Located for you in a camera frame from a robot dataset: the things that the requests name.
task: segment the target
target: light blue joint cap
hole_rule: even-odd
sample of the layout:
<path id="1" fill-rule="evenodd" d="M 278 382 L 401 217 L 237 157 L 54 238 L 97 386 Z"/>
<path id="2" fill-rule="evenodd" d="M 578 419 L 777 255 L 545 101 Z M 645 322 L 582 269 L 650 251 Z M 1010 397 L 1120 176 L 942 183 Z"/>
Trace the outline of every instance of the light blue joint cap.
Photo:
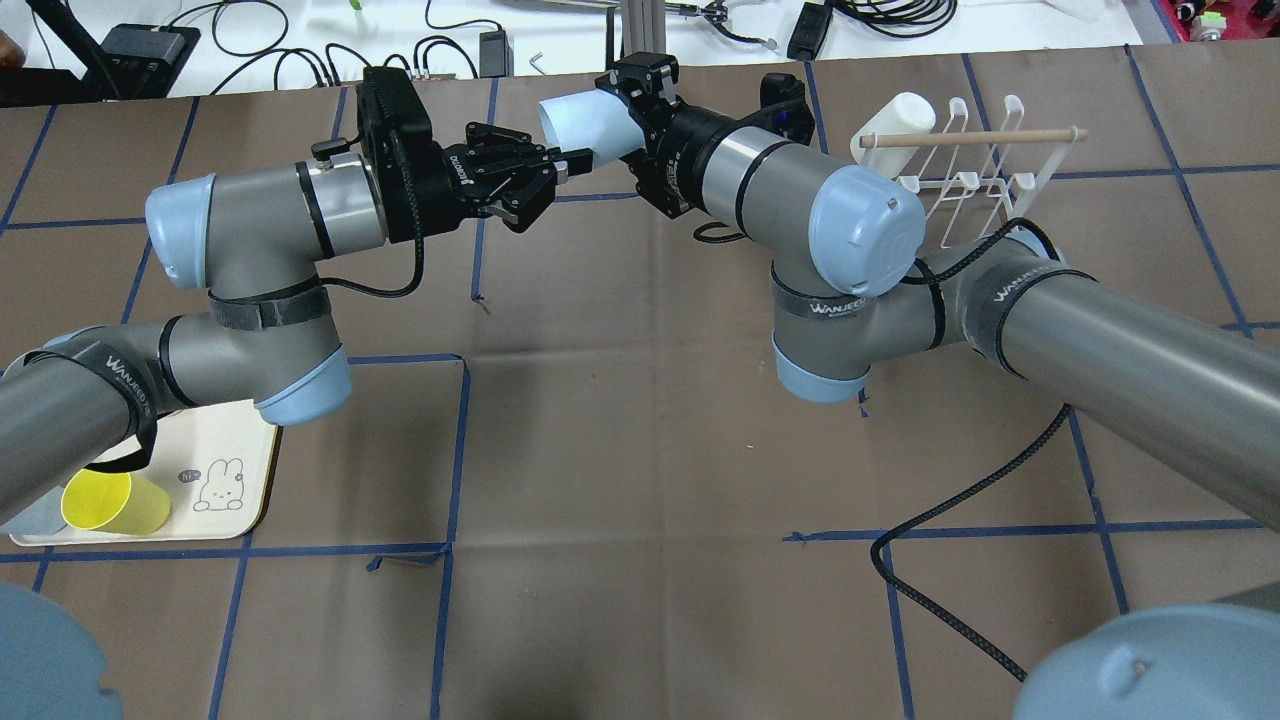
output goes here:
<path id="1" fill-rule="evenodd" d="M 23 720 L 123 720 L 120 697 L 99 688 L 106 659 L 65 610 L 0 583 L 0 715 Z"/>
<path id="2" fill-rule="evenodd" d="M 1280 615 L 1228 603 L 1132 612 L 1027 678 L 1014 720 L 1280 717 Z"/>
<path id="3" fill-rule="evenodd" d="M 827 284 L 877 297 L 893 290 L 924 242 L 924 205 L 861 165 L 831 174 L 809 213 L 809 255 Z"/>
<path id="4" fill-rule="evenodd" d="M 868 370 L 867 375 L 852 380 L 833 380 L 815 375 L 783 355 L 777 341 L 773 342 L 773 355 L 778 360 L 778 380 L 782 383 L 782 387 L 787 388 L 791 395 L 809 402 L 820 402 L 823 405 L 849 402 L 858 397 L 858 393 L 867 387 L 867 375 L 870 374 L 870 370 Z"/>
<path id="5" fill-rule="evenodd" d="M 160 258 L 164 273 L 178 287 L 209 287 L 205 282 L 205 249 L 212 199 L 214 176 L 157 187 L 147 197 L 151 247 Z"/>
<path id="6" fill-rule="evenodd" d="M 27 506 L 26 510 L 10 518 L 8 523 L 0 525 L 0 534 L 51 536 L 65 527 L 63 487 L 58 486 Z"/>
<path id="7" fill-rule="evenodd" d="M 347 350 L 338 346 L 324 363 L 253 407 L 273 425 L 301 425 L 324 418 L 351 397 Z"/>

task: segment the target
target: black power adapter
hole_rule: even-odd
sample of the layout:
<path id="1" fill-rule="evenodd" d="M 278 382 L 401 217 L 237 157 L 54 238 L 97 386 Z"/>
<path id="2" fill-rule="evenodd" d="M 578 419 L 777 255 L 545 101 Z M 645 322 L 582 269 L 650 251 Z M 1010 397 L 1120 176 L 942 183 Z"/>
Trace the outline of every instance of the black power adapter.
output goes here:
<path id="1" fill-rule="evenodd" d="M 516 61 L 507 41 L 507 31 L 494 29 L 480 33 L 480 77 L 508 77 L 516 74 Z"/>
<path id="2" fill-rule="evenodd" d="M 831 5 L 805 3 L 800 8 L 800 17 L 796 27 L 791 31 L 791 41 L 787 42 L 787 58 L 792 60 L 817 60 L 818 51 L 822 50 L 823 41 L 827 40 L 827 28 L 831 26 Z"/>

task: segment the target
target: white bottle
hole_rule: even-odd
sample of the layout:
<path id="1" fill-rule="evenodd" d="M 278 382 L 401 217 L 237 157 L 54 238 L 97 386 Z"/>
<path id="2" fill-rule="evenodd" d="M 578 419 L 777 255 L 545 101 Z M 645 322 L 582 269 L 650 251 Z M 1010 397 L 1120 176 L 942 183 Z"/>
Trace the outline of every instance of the white bottle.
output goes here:
<path id="1" fill-rule="evenodd" d="M 887 178 L 896 178 L 901 174 L 902 168 L 911 161 L 911 156 L 915 155 L 918 149 L 877 147 L 870 154 L 870 158 L 868 158 L 868 163 L 863 163 L 868 149 L 860 147 L 858 138 L 864 135 L 932 132 L 936 122 L 937 115 L 934 115 L 933 106 L 929 105 L 928 100 L 914 92 L 899 92 L 896 97 L 888 101 L 888 105 L 881 108 L 878 113 L 872 115 L 872 119 L 867 120 L 867 124 L 861 129 L 854 133 L 852 140 L 849 141 L 849 151 L 854 154 L 856 163 L 865 164 L 872 170 Z"/>

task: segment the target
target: black cable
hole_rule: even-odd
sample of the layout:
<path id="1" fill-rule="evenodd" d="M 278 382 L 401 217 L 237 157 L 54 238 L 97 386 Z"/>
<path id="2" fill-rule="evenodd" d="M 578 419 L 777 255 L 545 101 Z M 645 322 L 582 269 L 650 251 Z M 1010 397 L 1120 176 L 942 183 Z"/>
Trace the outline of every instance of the black cable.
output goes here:
<path id="1" fill-rule="evenodd" d="M 311 58 L 307 58 L 306 51 L 303 51 L 300 47 L 289 47 L 280 53 L 280 58 L 275 61 L 275 72 L 271 73 L 271 87 L 274 90 L 280 90 L 280 67 L 284 65 L 284 60 L 287 60 L 292 55 L 301 58 L 302 61 L 305 61 L 307 67 L 311 68 L 311 74 L 316 78 L 315 86 L 323 87 L 324 81 L 320 78 L 320 69 L 316 68 L 316 64 L 314 61 L 311 61 Z"/>
<path id="2" fill-rule="evenodd" d="M 344 50 L 344 51 L 355 55 L 356 59 L 360 60 L 361 63 L 364 63 L 366 68 L 371 68 L 374 65 L 372 63 L 369 61 L 367 58 L 365 58 L 360 53 L 352 50 L 351 47 L 347 47 L 346 45 L 343 45 L 340 42 L 325 42 L 325 45 L 324 45 L 324 56 L 325 56 L 325 60 L 329 61 L 329 72 L 333 73 L 334 82 L 338 81 L 338 65 L 334 64 L 334 61 L 333 61 L 333 50 L 334 49 L 337 49 L 337 50 Z"/>
<path id="3" fill-rule="evenodd" d="M 447 35 L 429 35 L 413 44 L 413 69 L 421 69 L 420 58 L 422 55 L 422 46 L 431 42 L 433 40 L 449 40 Z"/>
<path id="4" fill-rule="evenodd" d="M 251 53 L 237 53 L 237 51 L 233 51 L 233 50 L 228 50 L 223 45 L 223 42 L 218 38 L 218 23 L 219 23 L 219 20 L 221 20 L 223 13 L 227 12 L 227 8 L 230 8 L 232 5 L 241 5 L 241 4 L 266 5 L 268 8 L 271 8 L 273 10 L 275 10 L 276 13 L 279 13 L 280 19 L 284 20 L 284 26 L 280 28 L 280 35 L 278 35 L 275 37 L 275 40 L 273 40 L 265 47 L 261 47 L 261 49 L 251 51 Z M 275 3 L 273 3 L 271 0 L 224 0 L 223 3 L 220 3 L 218 5 L 216 9 L 214 9 L 214 19 L 210 23 L 210 35 L 214 38 L 214 45 L 216 45 L 218 49 L 221 50 L 223 53 L 227 53 L 228 55 L 232 55 L 233 58 L 250 58 L 250 56 L 257 55 L 259 53 L 266 53 L 268 50 L 275 50 L 276 47 L 280 46 L 282 42 L 284 42 L 284 37 L 287 35 L 289 35 L 289 14 L 285 13 L 283 8 L 280 8 L 279 5 L 276 5 Z"/>
<path id="5" fill-rule="evenodd" d="M 408 67 L 408 58 L 406 58 L 404 55 L 401 55 L 399 53 L 392 53 L 390 55 L 388 55 L 388 56 L 387 56 L 387 58 L 385 58 L 385 59 L 383 60 L 383 67 L 384 67 L 384 68 L 389 68 L 389 67 L 390 67 L 390 64 L 392 64 L 392 60 L 399 60 L 401 63 L 403 63 L 403 64 L 404 64 L 404 69 L 406 69 L 406 70 L 408 70 L 408 69 L 410 69 L 410 67 Z"/>
<path id="6" fill-rule="evenodd" d="M 444 36 L 440 36 L 438 40 L 433 40 L 426 45 L 425 49 L 422 49 L 422 69 L 425 69 L 428 74 L 430 74 L 431 69 L 430 65 L 426 63 L 426 56 L 433 47 L 438 47 L 440 45 L 457 50 L 458 54 L 462 55 L 462 59 L 467 61 L 467 67 L 471 68 L 471 79 L 480 78 L 480 70 L 476 69 L 476 64 L 471 60 L 471 55 L 467 55 L 467 51 L 463 50 L 461 45 Z"/>
<path id="7" fill-rule="evenodd" d="M 426 8 L 422 10 L 422 20 L 426 22 L 426 27 L 429 27 L 431 29 L 457 29 L 460 27 L 470 27 L 470 26 L 476 26 L 476 24 L 481 24 L 481 23 L 489 23 L 489 24 L 492 24 L 494 27 L 494 29 L 498 29 L 498 31 L 504 31 L 506 29 L 506 28 L 502 27 L 502 23 L 499 23 L 498 20 L 490 20 L 489 18 L 476 18 L 474 20 L 467 20 L 465 23 L 453 23 L 451 26 L 433 26 L 431 24 L 431 0 L 426 0 Z"/>
<path id="8" fill-rule="evenodd" d="M 413 277 L 410 278 L 408 284 L 399 290 L 379 290 L 376 287 L 370 287 L 367 284 L 361 284 L 344 278 L 320 278 L 320 284 L 344 287 L 347 290 L 388 300 L 404 297 L 422 284 L 422 275 L 425 274 L 426 268 L 426 243 L 424 241 L 424 236 L 426 233 L 422 232 L 422 215 L 417 206 L 417 193 L 413 192 L 413 177 L 408 170 L 408 152 L 404 151 L 404 145 L 401 141 L 399 132 L 393 129 L 390 131 L 389 137 L 392 152 L 396 155 L 396 164 L 399 165 L 401 178 L 404 181 L 404 191 L 408 195 L 410 218 L 413 223 Z"/>
<path id="9" fill-rule="evenodd" d="M 36 12 L 31 12 L 31 24 L 36 26 L 36 35 L 40 36 L 40 44 L 45 46 L 45 55 L 49 56 L 49 67 L 58 69 L 58 63 L 54 61 L 54 54 L 49 50 L 49 42 L 45 41 L 45 31 L 40 29 L 40 18 L 36 17 Z"/>
<path id="10" fill-rule="evenodd" d="M 328 68 L 324 67 L 324 60 L 321 60 L 320 56 L 316 55 L 316 53 L 314 50 L 308 50 L 306 47 L 274 47 L 271 50 L 266 50 L 265 53 L 259 53 L 257 55 L 253 55 L 248 60 L 244 60 L 238 68 L 236 68 L 234 70 L 232 70 L 230 74 L 228 74 L 227 77 L 224 77 L 223 81 L 219 82 L 216 87 L 214 87 L 214 90 L 210 92 L 210 95 L 218 95 L 219 91 L 221 91 L 224 87 L 227 87 L 228 83 L 230 83 L 230 81 L 236 79 L 236 76 L 238 76 L 242 72 L 244 72 L 244 69 L 248 68 L 250 65 L 252 65 L 253 63 L 261 60 L 262 58 L 270 58 L 271 55 L 278 55 L 278 54 L 282 54 L 282 53 L 287 54 L 287 55 L 288 54 L 297 54 L 297 55 L 302 56 L 303 59 L 306 59 L 306 54 L 310 53 L 311 55 L 315 56 L 315 59 L 320 64 L 320 72 L 317 74 L 323 74 L 323 76 L 325 76 L 325 79 L 328 79 L 329 70 L 328 70 Z M 315 70 L 316 67 L 311 65 L 311 69 Z"/>
<path id="11" fill-rule="evenodd" d="M 1018 679 L 1019 683 L 1027 679 L 1027 671 L 1023 670 L 1020 665 L 1014 662 L 1011 657 L 1005 655 L 1004 651 L 996 647 L 991 641 L 988 641 L 977 630 L 966 625 L 964 620 L 952 615 L 947 609 L 934 602 L 929 596 L 922 593 L 920 591 L 902 582 L 902 579 L 895 575 L 893 571 L 890 570 L 888 566 L 884 564 L 884 557 L 882 552 L 886 547 L 888 547 L 890 542 L 897 539 L 908 530 L 937 518 L 938 515 L 946 512 L 947 510 L 951 510 L 956 505 L 960 505 L 965 500 L 969 500 L 970 497 L 987 489 L 996 480 L 1004 478 L 1009 473 L 1012 473 L 1019 465 L 1029 460 L 1033 455 L 1039 452 L 1042 447 L 1044 447 L 1044 445 L 1050 441 L 1050 438 L 1053 437 L 1053 433 L 1056 433 L 1057 429 L 1062 427 L 1062 423 L 1066 421 L 1066 418 L 1070 415 L 1070 413 L 1071 413 L 1071 406 L 1062 405 L 1062 409 L 1057 411 L 1057 415 L 1053 416 L 1053 421 L 1051 421 L 1048 427 L 1044 428 L 1044 432 L 1042 432 L 1039 437 L 1037 437 L 1034 441 L 1032 441 L 1030 445 L 1028 445 L 1021 452 L 1019 452 L 1016 457 L 1014 457 L 1009 462 L 1005 462 L 1005 465 L 1001 466 L 998 470 L 978 480 L 964 492 L 952 496 L 950 500 L 940 505 L 936 505 L 929 510 L 925 510 L 924 512 L 920 512 L 915 518 L 911 518 L 906 523 L 902 523 L 901 525 L 884 533 L 883 536 L 877 538 L 876 542 L 872 543 L 872 551 L 870 551 L 872 565 L 876 566 L 876 571 L 879 573 L 882 578 L 884 578 L 886 583 L 893 585 L 893 588 L 897 589 L 897 592 L 902 593 L 904 596 L 909 597 L 910 600 L 915 601 L 918 605 L 920 605 L 922 607 L 936 615 L 943 623 L 950 625 L 952 630 L 964 635 L 966 641 L 978 646 L 983 652 L 989 655 L 992 660 L 998 662 L 1001 667 L 1007 670 L 1010 675 Z"/>
<path id="12" fill-rule="evenodd" d="M 942 29 L 955 17 L 959 0 L 827 0 L 827 5 L 881 35 L 911 38 Z"/>
<path id="13" fill-rule="evenodd" d="M 773 40 L 739 35 L 724 27 L 724 20 L 713 20 L 712 15 L 723 17 L 724 19 L 728 19 L 728 8 L 724 6 L 724 0 L 712 0 L 709 4 L 707 4 L 705 8 L 701 9 L 701 12 L 703 17 L 707 18 L 707 22 L 710 23 L 712 28 L 714 28 L 716 32 L 721 33 L 728 40 L 732 40 L 733 42 L 741 42 L 744 45 L 763 45 L 769 50 L 773 50 L 778 46 L 778 44 Z"/>
<path id="14" fill-rule="evenodd" d="M 982 243 L 978 245 L 978 247 L 973 249 L 973 252 L 961 258 L 960 261 L 956 263 L 955 265 L 951 265 L 946 270 L 934 274 L 932 278 L 916 278 L 909 275 L 902 278 L 901 282 L 902 284 L 941 284 L 956 277 L 956 274 L 959 274 L 960 270 L 964 270 L 969 265 L 973 265 L 975 261 L 978 261 L 979 258 L 986 255 L 987 251 L 995 247 L 997 242 L 1005 240 L 1005 237 L 1009 236 L 1009 233 L 1012 232 L 1015 228 L 1023 228 L 1025 231 L 1029 231 L 1032 234 L 1036 236 L 1036 240 L 1041 241 L 1041 245 L 1044 246 L 1044 252 L 1048 254 L 1050 259 L 1052 260 L 1059 259 L 1057 250 L 1053 249 L 1053 243 L 1050 242 L 1048 236 L 1044 234 L 1044 231 L 1042 231 L 1039 225 L 1028 220 L 1027 218 L 1012 218 L 1007 223 L 1000 225 L 1000 229 L 992 233 L 991 237 L 988 237 L 987 240 L 982 241 Z"/>
<path id="15" fill-rule="evenodd" d="M 694 229 L 694 240 L 696 240 L 698 242 L 705 242 L 708 245 L 724 245 L 726 242 L 733 242 L 746 237 L 746 233 L 737 231 L 722 234 L 710 233 L 710 231 L 721 231 L 721 229 L 728 229 L 728 225 L 726 225 L 719 220 L 707 223 L 704 225 L 698 225 L 698 228 Z"/>
<path id="16" fill-rule="evenodd" d="M 70 8 L 59 0 L 27 0 L 27 5 L 63 41 L 84 69 L 101 86 L 108 100 L 128 100 L 123 85 L 125 78 L 115 63 L 106 55 L 102 46 L 84 29 Z"/>

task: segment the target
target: black strap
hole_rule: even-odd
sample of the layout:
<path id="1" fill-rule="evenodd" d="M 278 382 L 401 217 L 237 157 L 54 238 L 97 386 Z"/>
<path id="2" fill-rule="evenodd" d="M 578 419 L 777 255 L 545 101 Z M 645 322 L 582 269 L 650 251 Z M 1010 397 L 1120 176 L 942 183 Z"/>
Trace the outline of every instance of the black strap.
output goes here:
<path id="1" fill-rule="evenodd" d="M 289 297 L 223 300 L 209 295 L 209 306 L 219 325 L 233 331 L 265 331 L 296 325 L 328 315 L 329 292 L 316 284 Z"/>
<path id="2" fill-rule="evenodd" d="M 151 464 L 156 445 L 156 421 L 159 420 L 159 397 L 155 389 L 152 368 L 138 368 L 123 352 L 93 338 L 73 337 L 52 347 L 27 354 L 24 365 L 50 357 L 70 360 L 81 368 L 108 382 L 129 406 L 129 427 L 120 437 L 138 438 L 138 450 L 106 462 L 87 465 L 100 473 L 128 473 L 141 470 Z"/>
<path id="3" fill-rule="evenodd" d="M 298 186 L 302 187 L 302 197 L 307 201 L 307 213 L 311 215 L 311 227 L 316 231 L 316 240 L 320 242 L 320 254 L 325 260 L 334 256 L 333 240 L 329 238 L 329 228 L 324 224 L 324 213 L 320 211 L 320 201 L 316 200 L 316 188 L 311 183 L 311 170 L 306 163 L 296 163 L 294 172 L 298 174 Z"/>
<path id="4" fill-rule="evenodd" d="M 870 297 L 858 295 L 833 295 L 828 297 L 805 295 L 783 284 L 773 268 L 769 268 L 769 275 L 773 278 L 773 301 L 782 310 L 805 320 L 852 318 L 861 314 L 872 301 Z"/>

